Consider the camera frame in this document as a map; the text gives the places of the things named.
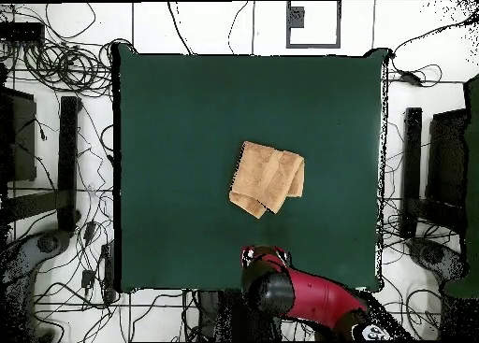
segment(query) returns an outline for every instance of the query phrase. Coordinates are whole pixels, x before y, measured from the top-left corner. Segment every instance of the black panel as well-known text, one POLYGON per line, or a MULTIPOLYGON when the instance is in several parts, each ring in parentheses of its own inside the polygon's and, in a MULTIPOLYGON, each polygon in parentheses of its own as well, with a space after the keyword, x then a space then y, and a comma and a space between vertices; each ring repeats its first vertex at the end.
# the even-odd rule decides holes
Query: black panel
POLYGON ((410 214, 408 200, 419 198, 421 181, 421 125, 422 109, 407 108, 404 120, 404 154, 402 161, 402 189, 400 201, 399 235, 414 237, 417 217, 410 214))
POLYGON ((465 196, 466 109, 434 115, 430 124, 428 186, 426 197, 462 206, 465 196))
POLYGON ((2 128, 7 129, 5 145, 7 181, 35 180, 36 103, 34 96, 12 89, 2 94, 2 128))

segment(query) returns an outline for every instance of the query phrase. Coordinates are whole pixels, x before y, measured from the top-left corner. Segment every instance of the black cable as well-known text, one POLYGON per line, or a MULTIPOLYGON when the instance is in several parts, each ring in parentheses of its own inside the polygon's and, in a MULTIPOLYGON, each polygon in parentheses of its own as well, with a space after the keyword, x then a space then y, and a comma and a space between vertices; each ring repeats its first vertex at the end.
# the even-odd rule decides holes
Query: black cable
POLYGON ((101 132, 101 134, 100 134, 100 144, 101 144, 101 146, 102 146, 104 149, 113 152, 113 149, 107 147, 107 146, 105 145, 105 142, 103 141, 103 134, 105 134, 106 131, 107 131, 109 128, 111 128, 111 127, 113 127, 113 124, 111 124, 111 125, 105 127, 105 128, 102 130, 102 132, 101 132))
POLYGON ((397 71, 399 71, 395 64, 394 64, 394 59, 396 58, 396 53, 398 52, 398 49, 402 48, 404 45, 407 45, 408 43, 411 43, 413 42, 414 40, 416 39, 421 39, 421 38, 424 38, 426 36, 429 36, 431 34, 436 34, 436 33, 440 33, 446 29, 449 29, 449 28, 454 28, 454 27, 459 27, 459 26, 467 26, 467 25, 471 25, 471 24, 474 24, 474 23, 477 23, 478 22, 478 11, 479 11, 479 7, 464 21, 460 21, 460 22, 455 22, 455 23, 452 23, 452 24, 447 24, 447 25, 444 25, 442 27, 438 27, 438 28, 434 28, 433 30, 430 30, 430 31, 427 31, 426 33, 420 35, 420 36, 415 36, 411 39, 408 39, 408 40, 405 40, 404 42, 402 42, 399 46, 396 47, 396 49, 393 51, 394 53, 394 57, 391 57, 391 63, 394 67, 394 69, 396 69, 397 71))
POLYGON ((34 316, 34 318, 37 319, 39 322, 44 322, 44 323, 46 323, 46 324, 48 324, 48 325, 54 325, 55 327, 60 328, 60 329, 62 330, 62 333, 60 334, 60 338, 58 339, 57 343, 60 343, 60 342, 62 341, 62 339, 63 339, 63 337, 64 337, 64 334, 65 334, 65 328, 64 328, 62 325, 57 324, 56 322, 49 322, 49 321, 47 321, 47 320, 42 320, 42 319, 40 319, 36 314, 34 314, 33 316, 34 316))
POLYGON ((235 26, 236 19, 238 18, 238 15, 241 13, 241 11, 246 8, 246 5, 248 5, 250 1, 246 1, 246 3, 236 12, 235 18, 233 19, 233 22, 231 23, 231 28, 229 29, 229 34, 228 34, 228 47, 231 50, 232 54, 235 54, 233 49, 231 49, 231 45, 229 43, 229 39, 231 37, 231 32, 233 31, 233 27, 235 26))
POLYGON ((188 54, 192 55, 193 53, 190 51, 190 48, 188 48, 188 46, 186 45, 186 42, 184 41, 183 37, 180 34, 180 30, 178 29, 178 25, 176 24, 175 15, 173 14, 173 10, 171 10, 171 3, 167 2, 167 5, 168 5, 169 14, 171 15, 171 19, 173 20, 173 25, 175 26, 176 33, 178 34, 178 38, 181 40, 184 47, 188 50, 188 54))
MULTIPOLYGON (((385 275, 382 275, 382 277, 397 291, 397 293, 399 294, 400 302, 403 304, 404 303, 404 298, 402 296, 402 293, 400 293, 399 288, 396 287, 385 275)), ((402 313, 400 314, 400 325, 401 326, 404 325, 404 316, 402 315, 402 313)))
POLYGON ((55 188, 55 185, 53 184, 53 181, 51 180, 51 177, 50 177, 50 173, 49 173, 49 170, 47 170, 47 167, 44 165, 43 161, 38 157, 38 156, 35 156, 32 152, 30 152, 26 147, 24 147, 22 144, 19 144, 19 143, 15 143, 15 144, 12 144, 13 146, 16 146, 16 147, 19 147, 21 150, 25 151, 26 153, 28 153, 30 156, 32 156, 33 158, 35 158, 40 164, 41 166, 43 167, 43 169, 45 170, 45 173, 47 174, 47 178, 49 179, 49 183, 50 183, 50 186, 51 188, 56 192, 56 188, 55 188))
POLYGON ((181 293, 179 293, 179 294, 177 294, 177 295, 170 295, 170 294, 167 294, 167 293, 162 293, 162 294, 160 294, 160 295, 157 295, 157 296, 153 299, 152 304, 150 305, 150 307, 148 308, 148 310, 147 310, 144 314, 142 314, 140 317, 138 317, 136 320, 133 321, 133 323, 132 323, 132 334, 131 334, 131 339, 130 339, 130 341, 133 342, 133 339, 134 339, 134 337, 135 337, 135 324, 136 324, 137 322, 141 321, 142 319, 144 319, 144 318, 148 315, 148 313, 150 313, 150 312, 152 311, 152 309, 154 308, 154 303, 156 302, 157 299, 159 299, 159 298, 165 298, 165 297, 168 297, 168 298, 178 298, 178 297, 180 297, 180 296, 182 296, 181 293))
POLYGON ((74 34, 73 36, 61 36, 59 35, 55 30, 53 30, 53 28, 51 27, 51 23, 50 23, 50 19, 49 19, 49 5, 50 4, 46 4, 45 5, 45 18, 47 19, 47 23, 49 25, 49 27, 51 28, 51 30, 60 38, 62 39, 73 39, 74 37, 77 37, 77 36, 80 36, 81 34, 83 34, 86 30, 88 30, 93 24, 94 22, 96 21, 96 13, 94 12, 94 9, 92 8, 92 6, 87 3, 88 7, 90 8, 90 10, 92 11, 92 14, 93 14, 93 20, 92 22, 90 22, 90 24, 88 24, 86 26, 86 28, 83 28, 81 31, 79 31, 77 34, 74 34))
POLYGON ((415 294, 417 294, 417 293, 431 293, 431 294, 434 295, 436 298, 438 298, 438 299, 442 302, 442 304, 446 304, 446 305, 448 305, 448 304, 443 301, 443 298, 442 298, 438 293, 435 293, 435 292, 433 292, 433 291, 431 291, 431 290, 424 289, 424 288, 423 288, 423 289, 419 289, 419 290, 415 290, 415 291, 413 291, 412 293, 410 293, 410 294, 408 295, 408 297, 406 298, 406 304, 405 304, 405 306, 406 306, 406 316, 407 316, 409 325, 411 326, 411 329, 413 330, 414 334, 415 334, 419 339, 424 340, 424 338, 423 338, 421 335, 419 335, 419 333, 416 331, 415 327, 413 326, 413 322, 414 322, 414 321, 412 320, 411 313, 414 312, 414 314, 415 314, 418 318, 420 318, 420 319, 422 319, 422 320, 425 320, 427 323, 429 323, 430 325, 432 325, 432 326, 435 327, 436 329, 438 329, 438 326, 437 326, 438 324, 437 324, 437 323, 432 323, 432 322, 430 322, 429 320, 422 318, 421 316, 419 316, 419 315, 415 312, 415 310, 412 310, 412 309, 411 309, 411 307, 409 306, 409 301, 410 301, 411 298, 412 298, 415 294))
POLYGON ((109 323, 109 321, 111 320, 111 318, 113 317, 113 314, 114 312, 116 311, 117 307, 114 308, 114 310, 111 312, 111 313, 107 313, 105 315, 102 314, 102 316, 100 317, 100 320, 98 320, 93 326, 92 328, 90 328, 87 333, 85 334, 85 336, 83 337, 83 339, 78 342, 78 343, 85 343, 87 339, 90 339, 91 337, 93 337, 94 339, 96 338, 96 336, 98 335, 98 333, 107 326, 107 324, 109 323), (106 318, 108 317, 109 319, 103 324, 101 325, 101 322, 106 318), (94 333, 94 336, 93 335, 90 335, 89 334, 94 330, 94 328, 98 325, 98 329, 96 330, 96 332, 94 333))

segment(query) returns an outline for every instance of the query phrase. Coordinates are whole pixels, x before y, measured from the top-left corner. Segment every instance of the tan towel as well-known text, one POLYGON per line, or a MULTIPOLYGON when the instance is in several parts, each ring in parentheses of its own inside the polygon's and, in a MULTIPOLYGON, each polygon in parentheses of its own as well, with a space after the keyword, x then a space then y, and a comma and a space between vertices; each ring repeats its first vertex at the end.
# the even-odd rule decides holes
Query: tan towel
POLYGON ((286 196, 301 197, 303 184, 304 159, 301 156, 246 141, 229 200, 259 219, 266 209, 276 214, 286 196))

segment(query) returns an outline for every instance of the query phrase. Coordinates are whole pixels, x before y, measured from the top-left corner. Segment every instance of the wire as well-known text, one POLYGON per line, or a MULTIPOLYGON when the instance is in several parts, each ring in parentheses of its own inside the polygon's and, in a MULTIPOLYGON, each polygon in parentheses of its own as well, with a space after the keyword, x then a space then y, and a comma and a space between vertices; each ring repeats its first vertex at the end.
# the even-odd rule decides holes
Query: wire
POLYGON ((236 18, 238 17, 238 15, 241 13, 241 11, 246 8, 246 5, 248 5, 250 3, 250 1, 246 1, 246 3, 241 7, 240 10, 238 10, 236 12, 236 15, 235 15, 235 18, 233 19, 233 22, 231 23, 231 28, 229 29, 229 34, 228 34, 228 47, 229 49, 231 50, 231 53, 232 54, 235 54, 235 52, 233 51, 233 49, 231 49, 231 45, 229 43, 229 39, 231 37, 231 32, 233 31, 233 27, 235 26, 235 22, 236 22, 236 18))
MULTIPOLYGON (((428 289, 425 289, 425 288, 422 288, 422 289, 419 289, 419 290, 415 290, 413 291, 412 293, 410 293, 408 295, 408 297, 406 298, 406 316, 407 316, 407 319, 408 319, 408 322, 409 322, 409 325, 411 326, 411 329, 413 330, 414 334, 421 340, 424 340, 424 338, 419 335, 419 333, 416 331, 415 327, 413 326, 413 320, 412 320, 412 312, 414 312, 414 314, 416 314, 416 316, 418 316, 419 318, 421 318, 414 310, 411 309, 411 307, 409 306, 409 301, 411 300, 411 298, 416 295, 417 293, 431 293, 432 295, 434 295, 436 298, 438 298, 443 304, 446 304, 448 306, 448 304, 446 302, 443 302, 443 299, 442 297, 438 294, 438 293, 435 293, 431 290, 428 290, 428 289)), ((431 317, 431 314, 430 312, 428 311, 425 311, 425 314, 428 316, 428 319, 426 320, 427 323, 429 323, 430 325, 432 325, 433 327, 435 327, 436 329, 439 329, 439 326, 437 324, 437 322, 431 322, 430 319, 432 318, 431 317)))
POLYGON ((21 150, 25 151, 26 153, 28 153, 30 156, 32 156, 33 158, 35 158, 40 164, 41 166, 43 167, 43 169, 45 170, 45 173, 47 174, 47 179, 49 179, 49 183, 50 183, 50 186, 51 188, 56 192, 56 188, 55 188, 55 185, 53 184, 53 181, 51 180, 51 177, 50 177, 50 173, 49 173, 49 170, 47 170, 47 167, 45 166, 45 164, 43 163, 43 161, 38 157, 38 156, 35 156, 32 152, 30 152, 26 147, 24 147, 22 144, 19 144, 19 143, 15 143, 15 144, 12 144, 13 146, 16 146, 16 147, 19 147, 21 150))
POLYGON ((171 19, 173 20, 173 25, 175 26, 176 33, 178 34, 178 38, 181 40, 184 47, 188 50, 188 54, 192 55, 193 53, 191 52, 190 48, 188 48, 188 46, 186 45, 186 42, 184 41, 183 37, 180 34, 180 30, 178 29, 178 25, 176 24, 175 15, 173 14, 173 10, 171 10, 171 3, 167 2, 167 5, 168 5, 169 14, 171 15, 171 19))
POLYGON ((80 36, 81 34, 83 34, 86 30, 88 30, 92 25, 94 25, 94 22, 96 21, 96 13, 94 12, 94 9, 92 8, 92 6, 87 3, 88 5, 88 8, 92 11, 92 14, 93 14, 93 20, 92 22, 90 22, 90 24, 88 24, 85 28, 83 28, 81 31, 79 31, 77 34, 74 34, 73 36, 61 36, 59 35, 55 30, 53 30, 53 28, 51 27, 51 23, 50 23, 50 19, 49 19, 49 5, 50 4, 47 4, 45 5, 45 17, 47 19, 47 23, 49 25, 49 27, 51 28, 51 30, 60 38, 62 39, 73 39, 74 37, 77 37, 77 36, 80 36))
POLYGON ((416 40, 416 39, 421 39, 421 38, 424 38, 424 37, 429 36, 429 35, 431 35, 431 34, 436 34, 436 33, 438 34, 438 33, 442 32, 442 31, 444 31, 444 30, 446 30, 446 29, 449 29, 449 28, 459 27, 459 26, 461 26, 461 25, 467 26, 467 25, 471 25, 471 24, 473 24, 473 23, 477 23, 477 22, 478 22, 478 16, 477 16, 477 12, 478 12, 478 11, 479 11, 479 7, 476 8, 476 9, 474 10, 474 12, 473 12, 466 20, 464 20, 464 21, 455 22, 455 23, 452 23, 452 24, 444 25, 444 26, 442 26, 442 27, 434 28, 433 30, 427 31, 426 33, 424 33, 424 34, 422 34, 422 35, 420 35, 420 36, 415 36, 415 37, 413 37, 413 38, 411 38, 411 39, 408 39, 408 40, 405 40, 404 42, 402 42, 402 43, 401 43, 400 45, 398 45, 398 46, 396 47, 396 49, 393 51, 394 57, 391 57, 391 63, 392 63, 392 65, 393 65, 394 69, 396 69, 396 71, 399 71, 399 70, 396 68, 395 64, 394 64, 394 59, 396 58, 396 53, 398 52, 398 50, 399 50, 400 48, 402 48, 403 46, 407 45, 408 43, 413 42, 413 41, 416 40))
POLYGON ((152 309, 154 308, 154 304, 156 302, 157 299, 159 298, 165 298, 165 297, 168 297, 168 298, 178 298, 182 296, 182 293, 179 293, 177 295, 170 295, 170 294, 167 294, 167 293, 163 293, 163 294, 160 294, 160 295, 157 295, 153 301, 152 301, 152 304, 150 305, 150 307, 148 308, 148 310, 143 313, 140 317, 138 317, 136 320, 133 321, 133 324, 132 324, 132 334, 131 334, 131 339, 130 341, 133 342, 133 339, 135 337, 135 324, 139 321, 141 321, 142 319, 144 319, 146 316, 148 316, 148 313, 150 313, 152 311, 152 309))
POLYGON ((105 142, 103 141, 103 134, 105 134, 105 133, 107 132, 107 130, 108 130, 109 128, 111 128, 111 127, 113 127, 113 124, 111 124, 111 125, 105 127, 105 128, 102 130, 102 132, 101 132, 101 134, 100 134, 100 144, 101 144, 101 146, 102 146, 105 150, 109 150, 109 151, 113 152, 113 149, 107 147, 107 146, 105 145, 105 142))

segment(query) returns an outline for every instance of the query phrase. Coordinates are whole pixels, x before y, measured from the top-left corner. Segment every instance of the green table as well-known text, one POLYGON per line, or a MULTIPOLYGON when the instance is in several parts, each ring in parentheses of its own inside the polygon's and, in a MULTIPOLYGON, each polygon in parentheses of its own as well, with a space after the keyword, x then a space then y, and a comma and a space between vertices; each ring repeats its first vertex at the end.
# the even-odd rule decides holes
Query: green table
POLYGON ((299 269, 376 291, 388 54, 184 56, 120 45, 122 290, 239 288, 241 248, 265 244, 290 250, 299 269), (245 140, 305 158, 303 197, 260 220, 228 200, 245 140))

